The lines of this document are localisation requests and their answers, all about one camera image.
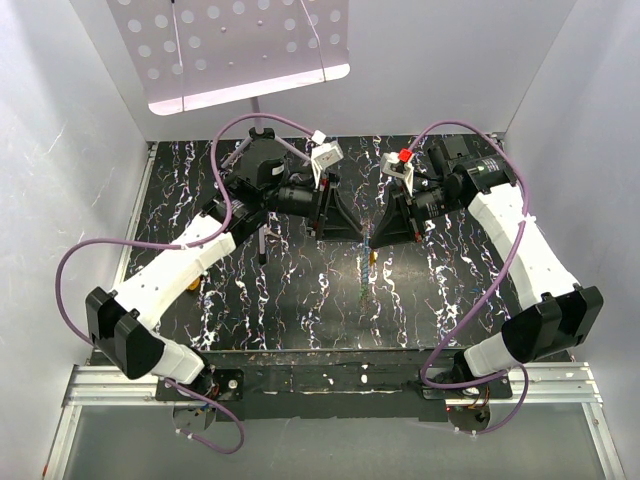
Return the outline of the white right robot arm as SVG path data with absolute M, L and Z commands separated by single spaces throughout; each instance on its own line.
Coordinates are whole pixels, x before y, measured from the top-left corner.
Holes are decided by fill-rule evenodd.
M 457 353 L 448 375 L 429 377 L 435 359 L 428 358 L 421 380 L 471 398 L 501 373 L 583 344 L 604 298 L 597 287 L 582 286 L 557 258 L 529 214 L 528 198 L 504 152 L 452 158 L 439 145 L 428 153 L 436 179 L 421 191 L 413 184 L 413 157 L 403 149 L 381 159 L 382 173 L 394 182 L 370 248 L 419 242 L 426 236 L 427 221 L 465 210 L 499 253 L 503 267 L 498 277 L 512 280 L 521 307 L 499 333 Z

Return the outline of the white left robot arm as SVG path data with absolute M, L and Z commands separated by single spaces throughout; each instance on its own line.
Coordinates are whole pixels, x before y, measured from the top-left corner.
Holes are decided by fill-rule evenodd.
M 283 143 L 253 141 L 227 174 L 225 191 L 179 236 L 197 247 L 164 250 L 113 291 L 97 287 L 88 294 L 91 343 L 131 380 L 154 374 L 178 382 L 190 399 L 212 397 L 211 364 L 195 349 L 156 334 L 156 324 L 194 281 L 265 225 L 271 212 L 306 218 L 318 240 L 362 242 L 362 226 L 339 196 L 338 176 L 325 170 L 342 157 L 335 141 L 314 147 L 307 170 L 312 177 L 302 184 L 290 178 Z

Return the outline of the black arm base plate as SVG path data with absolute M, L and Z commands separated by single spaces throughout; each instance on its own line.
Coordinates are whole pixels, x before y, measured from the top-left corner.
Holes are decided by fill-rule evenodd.
M 482 394 L 424 385 L 424 349 L 208 351 L 214 398 L 241 420 L 447 419 L 446 401 L 487 405 L 513 397 L 508 380 Z

